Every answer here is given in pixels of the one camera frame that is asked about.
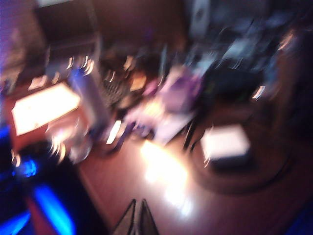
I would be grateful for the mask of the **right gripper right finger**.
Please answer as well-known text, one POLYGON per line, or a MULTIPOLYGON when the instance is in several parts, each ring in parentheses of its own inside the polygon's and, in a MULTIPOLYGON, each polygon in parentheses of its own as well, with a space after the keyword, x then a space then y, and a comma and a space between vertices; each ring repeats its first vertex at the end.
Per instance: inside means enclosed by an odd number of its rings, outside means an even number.
POLYGON ((153 215, 148 206, 147 200, 143 199, 140 206, 139 216, 139 234, 140 235, 159 235, 153 215))

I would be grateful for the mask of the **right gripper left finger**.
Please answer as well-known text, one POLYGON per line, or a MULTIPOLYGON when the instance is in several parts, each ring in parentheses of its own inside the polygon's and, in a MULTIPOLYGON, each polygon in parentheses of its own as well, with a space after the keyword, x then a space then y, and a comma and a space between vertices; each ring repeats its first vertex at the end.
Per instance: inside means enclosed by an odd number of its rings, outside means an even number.
POLYGON ((134 216, 136 209, 136 200, 133 199, 126 210, 124 211, 122 217, 118 221, 113 234, 114 235, 131 235, 134 228, 134 216))

